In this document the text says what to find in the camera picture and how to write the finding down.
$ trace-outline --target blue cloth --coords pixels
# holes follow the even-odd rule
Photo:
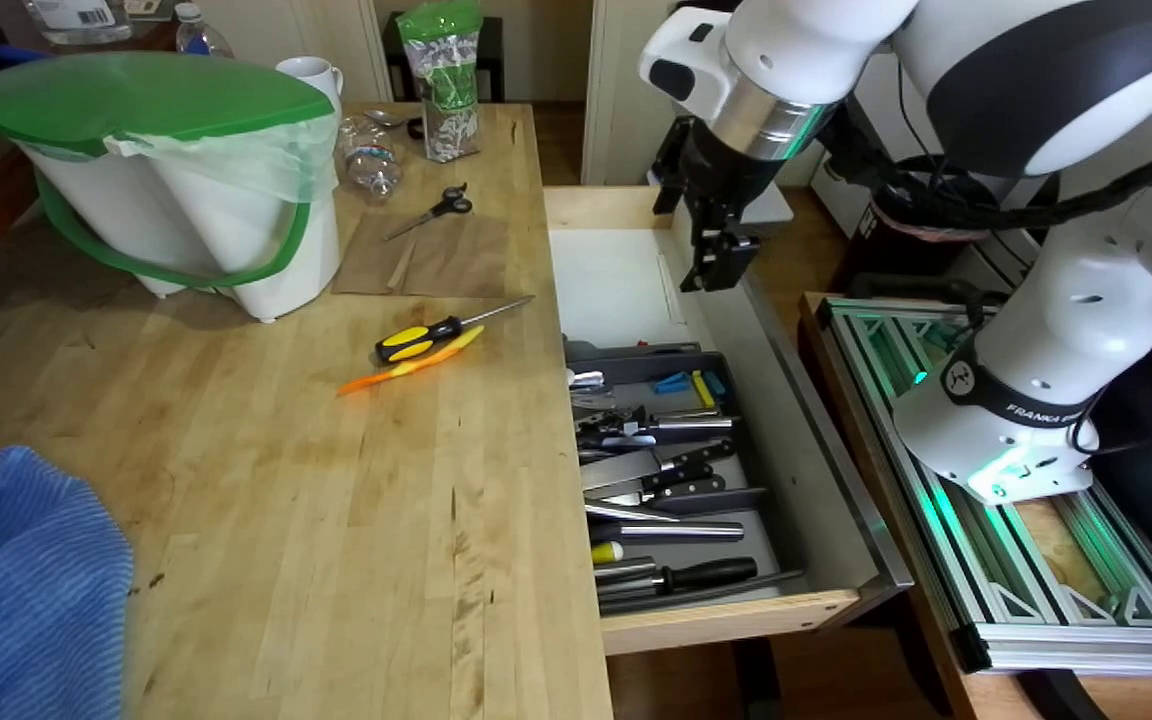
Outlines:
[[[86,485],[0,452],[0,720],[118,716],[130,552]]]

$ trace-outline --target floor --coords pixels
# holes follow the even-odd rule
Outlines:
[[[578,182],[578,104],[532,104],[545,182]],[[755,284],[790,326],[801,292],[826,289],[844,237],[812,193],[788,193],[790,226],[765,240]],[[770,639],[779,700],[790,716],[936,716],[903,670],[896,632],[844,626]],[[609,659],[614,720],[727,720],[743,716],[735,644]]]

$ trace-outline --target drawer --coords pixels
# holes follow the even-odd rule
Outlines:
[[[651,188],[545,193],[562,336],[594,348],[699,345],[724,361],[741,394],[751,485],[769,489],[769,504],[749,517],[749,545],[760,549],[741,549],[741,554],[760,554],[760,577],[794,577],[720,599],[605,616],[605,647],[624,657],[848,624],[903,591],[909,565],[790,336],[749,284],[713,295],[676,292],[676,254],[687,253],[684,220],[676,226],[654,220],[651,201]]]

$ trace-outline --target yellow screwdriver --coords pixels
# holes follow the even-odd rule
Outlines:
[[[434,345],[447,345],[447,340],[455,340],[459,330],[466,330],[466,326],[475,326],[475,325],[486,325],[492,315],[511,313],[511,308],[518,308],[518,304],[527,304],[527,301],[532,301],[532,295],[518,295],[518,301],[483,308],[483,313],[464,315],[464,319],[459,319],[459,315],[444,315],[444,319],[434,319],[434,325],[415,325],[415,326],[386,330],[386,336],[381,336],[381,345],[374,345],[374,361],[381,361],[381,363],[405,363],[405,361],[422,355],[422,351],[430,351]]]

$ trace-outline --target butcher block countertop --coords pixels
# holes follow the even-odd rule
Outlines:
[[[129,716],[610,716],[527,106],[478,154],[408,154],[393,202],[466,182],[532,295],[459,361],[339,400],[381,330],[500,295],[319,295],[254,325],[152,301],[49,226],[0,253],[0,449],[84,477],[135,552]]]

